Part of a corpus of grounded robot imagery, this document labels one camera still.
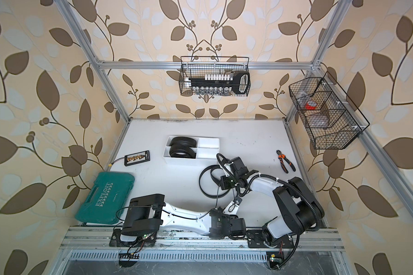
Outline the white divided storage tray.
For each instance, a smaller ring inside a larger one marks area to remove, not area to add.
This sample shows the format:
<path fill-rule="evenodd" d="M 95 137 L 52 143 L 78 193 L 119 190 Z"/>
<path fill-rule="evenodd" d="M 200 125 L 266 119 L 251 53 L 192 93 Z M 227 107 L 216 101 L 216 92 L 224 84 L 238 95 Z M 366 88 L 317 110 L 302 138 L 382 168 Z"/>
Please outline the white divided storage tray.
<path fill-rule="evenodd" d="M 186 158 L 171 158 L 169 155 L 170 141 L 176 136 L 169 136 L 164 147 L 163 157 L 168 165 L 179 165 L 179 166 L 210 166 L 215 165 L 218 160 L 216 155 L 220 152 L 220 140 L 218 138 L 212 137 L 193 137 L 197 140 L 197 147 L 192 148 L 196 153 L 195 159 Z"/>

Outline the black belt front loop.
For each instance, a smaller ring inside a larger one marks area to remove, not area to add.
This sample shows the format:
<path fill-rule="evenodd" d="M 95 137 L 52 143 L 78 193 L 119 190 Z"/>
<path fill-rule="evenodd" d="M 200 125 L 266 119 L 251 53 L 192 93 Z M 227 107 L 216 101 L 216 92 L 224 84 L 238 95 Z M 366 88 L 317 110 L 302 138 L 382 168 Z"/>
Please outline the black belt front loop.
<path fill-rule="evenodd" d="M 171 158 L 196 158 L 196 153 L 191 147 L 179 144 L 174 144 L 170 147 L 169 155 Z"/>

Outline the black belt long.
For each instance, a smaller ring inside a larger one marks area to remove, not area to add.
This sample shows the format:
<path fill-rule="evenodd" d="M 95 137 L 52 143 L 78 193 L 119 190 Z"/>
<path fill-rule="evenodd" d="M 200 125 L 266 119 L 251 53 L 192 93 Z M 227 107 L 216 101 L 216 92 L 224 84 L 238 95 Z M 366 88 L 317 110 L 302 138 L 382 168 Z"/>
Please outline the black belt long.
<path fill-rule="evenodd" d="M 196 148 L 197 140 L 191 137 L 186 137 L 186 136 L 176 136 L 170 141 L 169 145 L 170 146 L 181 145 L 181 146 Z"/>

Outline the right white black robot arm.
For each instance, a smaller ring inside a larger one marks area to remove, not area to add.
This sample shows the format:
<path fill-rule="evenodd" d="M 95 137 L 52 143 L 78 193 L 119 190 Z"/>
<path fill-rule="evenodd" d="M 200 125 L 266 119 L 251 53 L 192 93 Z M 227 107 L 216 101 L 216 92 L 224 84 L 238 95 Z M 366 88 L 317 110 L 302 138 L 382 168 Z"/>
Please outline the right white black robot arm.
<path fill-rule="evenodd" d="M 322 228 L 324 210 L 301 178 L 283 181 L 257 170 L 248 170 L 239 157 L 227 159 L 217 154 L 216 158 L 226 176 L 224 184 L 234 188 L 238 197 L 243 198 L 253 191 L 275 199 L 281 215 L 262 226 L 266 243 L 273 243 L 286 235 L 300 236 Z"/>

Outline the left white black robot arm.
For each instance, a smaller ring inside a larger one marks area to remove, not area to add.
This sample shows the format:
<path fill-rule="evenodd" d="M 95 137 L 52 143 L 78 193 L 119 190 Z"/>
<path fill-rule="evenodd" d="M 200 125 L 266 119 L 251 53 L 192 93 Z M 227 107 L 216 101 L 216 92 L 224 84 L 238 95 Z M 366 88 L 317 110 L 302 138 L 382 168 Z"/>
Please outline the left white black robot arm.
<path fill-rule="evenodd" d="M 221 207 L 194 212 L 164 202 L 163 194 L 132 198 L 120 230 L 120 241 L 143 241 L 160 230 L 191 231 L 212 239 L 242 239 L 246 223 Z"/>

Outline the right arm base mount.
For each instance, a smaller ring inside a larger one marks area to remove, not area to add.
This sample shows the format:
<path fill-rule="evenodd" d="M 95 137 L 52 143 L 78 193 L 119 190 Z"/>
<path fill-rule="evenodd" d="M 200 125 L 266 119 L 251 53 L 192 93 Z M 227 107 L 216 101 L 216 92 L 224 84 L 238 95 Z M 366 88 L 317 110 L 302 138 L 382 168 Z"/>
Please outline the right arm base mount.
<path fill-rule="evenodd" d="M 249 248 L 270 248 L 270 249 L 292 249 L 294 241 L 292 237 L 285 235 L 281 238 L 274 238 L 268 230 L 250 229 L 246 232 Z"/>

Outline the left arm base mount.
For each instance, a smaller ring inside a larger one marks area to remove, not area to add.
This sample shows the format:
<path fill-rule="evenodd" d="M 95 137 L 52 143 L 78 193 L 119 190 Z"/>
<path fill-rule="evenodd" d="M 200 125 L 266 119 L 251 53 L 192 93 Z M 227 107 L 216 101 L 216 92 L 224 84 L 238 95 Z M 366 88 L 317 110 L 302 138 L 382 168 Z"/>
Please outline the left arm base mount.
<path fill-rule="evenodd" d="M 132 231 L 130 229 L 115 228 L 112 230 L 109 246 L 111 247 L 137 247 L 142 244 L 156 242 L 158 231 Z"/>

